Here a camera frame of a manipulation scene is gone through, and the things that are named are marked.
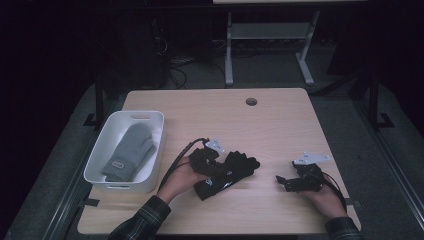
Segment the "wooden table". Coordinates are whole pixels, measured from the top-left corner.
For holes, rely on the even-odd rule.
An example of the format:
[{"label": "wooden table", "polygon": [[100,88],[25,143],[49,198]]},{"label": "wooden table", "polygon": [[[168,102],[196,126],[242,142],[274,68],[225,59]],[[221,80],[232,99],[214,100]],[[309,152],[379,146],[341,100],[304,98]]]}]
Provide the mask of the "wooden table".
[{"label": "wooden table", "polygon": [[[257,100],[255,106],[246,99]],[[134,91],[123,110],[158,110],[167,136],[158,183],[175,157],[197,138],[218,138],[226,152],[246,153],[261,163],[253,176],[201,201],[194,190],[171,202],[171,214],[158,234],[312,234],[324,233],[325,219],[312,204],[286,192],[275,175],[296,178],[291,162],[305,152],[332,156],[309,97],[303,89],[222,89]],[[333,160],[320,163],[348,193]],[[156,193],[112,194],[93,188],[78,230],[109,233]],[[353,206],[348,214],[358,227]]]}]

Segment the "sleeve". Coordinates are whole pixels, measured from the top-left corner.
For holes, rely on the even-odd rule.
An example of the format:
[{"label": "sleeve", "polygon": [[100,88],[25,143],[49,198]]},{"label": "sleeve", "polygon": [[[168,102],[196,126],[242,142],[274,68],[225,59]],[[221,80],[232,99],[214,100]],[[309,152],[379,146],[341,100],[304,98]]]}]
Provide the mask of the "sleeve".
[{"label": "sleeve", "polygon": [[137,213],[121,223],[109,235],[109,240],[154,239],[171,208],[157,196],[152,196]]},{"label": "sleeve", "polygon": [[364,237],[349,217],[334,218],[325,224],[331,240],[364,240]]}]

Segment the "black cable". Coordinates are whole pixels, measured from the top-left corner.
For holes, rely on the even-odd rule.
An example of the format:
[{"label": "black cable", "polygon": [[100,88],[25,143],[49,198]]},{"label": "black cable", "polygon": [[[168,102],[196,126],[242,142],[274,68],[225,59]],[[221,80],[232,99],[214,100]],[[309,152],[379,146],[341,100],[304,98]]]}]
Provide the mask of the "black cable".
[{"label": "black cable", "polygon": [[180,72],[184,76],[183,83],[179,83],[178,80],[175,78],[175,76],[171,72],[169,73],[169,77],[171,78],[171,81],[175,84],[175,87],[177,89],[181,89],[183,87],[185,88],[185,84],[187,83],[187,74],[184,71],[177,68],[169,68],[169,70]]}]

